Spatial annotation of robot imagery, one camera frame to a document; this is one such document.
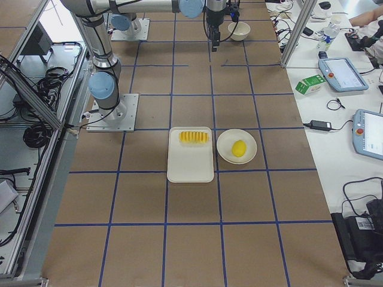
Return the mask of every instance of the green box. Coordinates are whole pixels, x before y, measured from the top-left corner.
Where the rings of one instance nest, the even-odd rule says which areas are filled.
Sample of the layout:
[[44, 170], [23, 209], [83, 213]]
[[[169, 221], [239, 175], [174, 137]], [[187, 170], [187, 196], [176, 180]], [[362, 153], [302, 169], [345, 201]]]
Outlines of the green box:
[[310, 94], [318, 91], [326, 80], [321, 75], [311, 76], [301, 80], [295, 89], [301, 94]]

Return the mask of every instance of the plastic bottle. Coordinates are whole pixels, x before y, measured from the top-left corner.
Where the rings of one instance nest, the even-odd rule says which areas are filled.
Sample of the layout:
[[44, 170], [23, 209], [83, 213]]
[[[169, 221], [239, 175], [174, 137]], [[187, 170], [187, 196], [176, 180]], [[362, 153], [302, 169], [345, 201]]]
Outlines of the plastic bottle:
[[335, 37], [339, 34], [341, 30], [341, 18], [339, 16], [333, 16], [330, 20], [330, 23], [327, 27], [323, 28], [323, 34], [317, 45], [318, 51], [327, 51], [334, 41]]

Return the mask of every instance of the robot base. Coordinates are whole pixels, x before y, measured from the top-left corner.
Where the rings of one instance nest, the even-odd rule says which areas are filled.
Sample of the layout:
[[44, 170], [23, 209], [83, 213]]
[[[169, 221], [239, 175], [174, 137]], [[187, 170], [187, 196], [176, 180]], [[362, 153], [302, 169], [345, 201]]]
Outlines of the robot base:
[[[88, 132], [133, 132], [136, 123], [138, 94], [121, 94], [120, 100], [126, 105], [127, 113], [125, 117], [116, 122], [114, 125], [106, 123], [104, 120], [87, 126]], [[93, 103], [92, 109], [98, 109], [96, 101]], [[99, 113], [91, 114], [89, 122], [97, 121], [101, 118]]]
[[149, 32], [149, 19], [138, 19], [141, 24], [141, 31], [137, 34], [128, 36], [119, 30], [113, 31], [112, 42], [135, 42], [135, 41], [145, 41], [148, 39]]

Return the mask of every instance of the tablet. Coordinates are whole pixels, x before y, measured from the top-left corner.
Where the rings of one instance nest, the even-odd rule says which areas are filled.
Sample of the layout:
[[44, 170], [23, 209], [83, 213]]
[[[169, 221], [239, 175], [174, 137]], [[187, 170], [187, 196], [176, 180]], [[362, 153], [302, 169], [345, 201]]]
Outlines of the tablet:
[[319, 59], [318, 65], [336, 91], [362, 91], [369, 88], [349, 58]]
[[383, 114], [357, 110], [352, 128], [352, 143], [357, 153], [383, 160]]

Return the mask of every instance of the lemon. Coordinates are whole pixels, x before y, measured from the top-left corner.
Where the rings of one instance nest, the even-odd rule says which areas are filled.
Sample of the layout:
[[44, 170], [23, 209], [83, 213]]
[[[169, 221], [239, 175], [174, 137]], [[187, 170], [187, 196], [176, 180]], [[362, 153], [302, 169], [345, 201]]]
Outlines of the lemon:
[[232, 146], [232, 154], [235, 157], [242, 157], [246, 152], [246, 148], [246, 143], [244, 141], [236, 141]]

